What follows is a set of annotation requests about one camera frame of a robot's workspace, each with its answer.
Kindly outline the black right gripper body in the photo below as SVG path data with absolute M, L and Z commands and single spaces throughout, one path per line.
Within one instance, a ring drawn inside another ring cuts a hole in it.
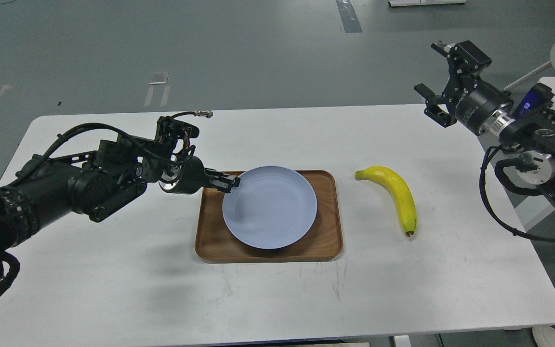
M 497 111 L 508 113 L 513 107 L 513 100 L 495 86 L 480 81 L 458 99 L 454 115 L 462 125 L 476 136 L 487 131 L 494 121 Z

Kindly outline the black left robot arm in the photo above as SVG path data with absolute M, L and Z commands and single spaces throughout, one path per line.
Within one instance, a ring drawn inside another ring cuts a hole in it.
M 159 117 L 154 138 L 133 136 L 103 123 L 59 134 L 0 187 L 0 297 L 20 272 L 9 248 L 69 213 L 102 222 L 159 183 L 167 193 L 191 195 L 203 187 L 229 193 L 240 179 L 205 167 L 194 155 L 195 125 L 184 112 Z

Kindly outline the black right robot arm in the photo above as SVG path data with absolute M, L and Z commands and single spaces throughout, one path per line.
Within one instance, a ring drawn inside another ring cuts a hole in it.
M 485 209 L 514 236 L 555 243 L 554 238 L 532 235 L 503 222 L 492 209 L 486 191 L 489 163 L 499 151 L 511 152 L 515 154 L 513 158 L 495 164 L 498 181 L 516 195 L 543 196 L 555 208 L 553 91 L 537 83 L 515 106 L 507 92 L 482 80 L 482 71 L 492 61 L 471 41 L 438 41 L 431 48 L 447 60 L 449 80 L 440 94 L 422 83 L 414 86 L 425 101 L 425 115 L 442 127 L 459 122 L 476 136 L 493 134 L 498 145 L 485 151 L 478 183 Z

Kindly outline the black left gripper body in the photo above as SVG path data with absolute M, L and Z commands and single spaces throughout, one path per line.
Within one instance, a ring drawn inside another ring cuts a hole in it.
M 192 195 L 206 182 L 205 167 L 198 157 L 192 157 L 179 167 L 167 166 L 159 185 L 165 193 Z

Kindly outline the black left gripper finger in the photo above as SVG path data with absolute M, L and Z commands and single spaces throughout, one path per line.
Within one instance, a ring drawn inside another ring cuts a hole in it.
M 222 181 L 216 181 L 216 180 L 210 180 L 209 182 L 203 185 L 203 187 L 206 187 L 207 189 L 215 189 L 222 193 L 230 193 L 231 189 L 233 189 L 233 186 L 234 186 L 233 181 L 222 182 Z
M 204 169 L 204 171 L 210 186 L 239 187 L 240 178 L 238 176 L 219 172 L 215 169 Z

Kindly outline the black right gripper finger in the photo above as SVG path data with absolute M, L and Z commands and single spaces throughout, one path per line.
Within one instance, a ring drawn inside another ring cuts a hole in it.
M 437 41 L 432 42 L 431 48 L 443 55 L 449 66 L 449 81 L 442 94 L 471 92 L 481 81 L 480 73 L 492 63 L 491 58 L 471 41 L 453 44 Z
M 427 85 L 423 83 L 415 85 L 414 91 L 423 97 L 425 103 L 425 110 L 423 110 L 423 112 L 425 115 L 438 123 L 438 125 L 446 128 L 457 122 L 456 116 L 453 113 L 445 111 L 441 108 L 441 105 L 445 105 L 447 107 L 451 106 L 453 103 L 453 97 L 445 94 L 436 95 Z

